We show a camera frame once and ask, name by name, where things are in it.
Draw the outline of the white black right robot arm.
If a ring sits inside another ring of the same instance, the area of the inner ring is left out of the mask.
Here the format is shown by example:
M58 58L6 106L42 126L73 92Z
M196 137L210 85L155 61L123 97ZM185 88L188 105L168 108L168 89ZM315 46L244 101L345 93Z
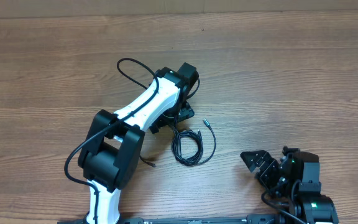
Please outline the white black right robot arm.
M250 214L246 223L339 223L331 198L321 193L319 157L285 146L283 157L274 159L267 151L245 151L241 159L264 188L263 203L276 214Z

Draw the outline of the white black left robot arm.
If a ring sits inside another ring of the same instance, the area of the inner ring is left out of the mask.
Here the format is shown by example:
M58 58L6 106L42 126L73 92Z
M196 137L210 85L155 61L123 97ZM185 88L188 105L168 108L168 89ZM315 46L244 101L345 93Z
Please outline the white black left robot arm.
M196 68L184 63L178 71L164 67L152 73L149 87L126 107L99 111L79 147L78 166L90 189L90 207L80 223L117 223L121 190L140 159L146 131L177 124L193 117L187 100L200 84Z

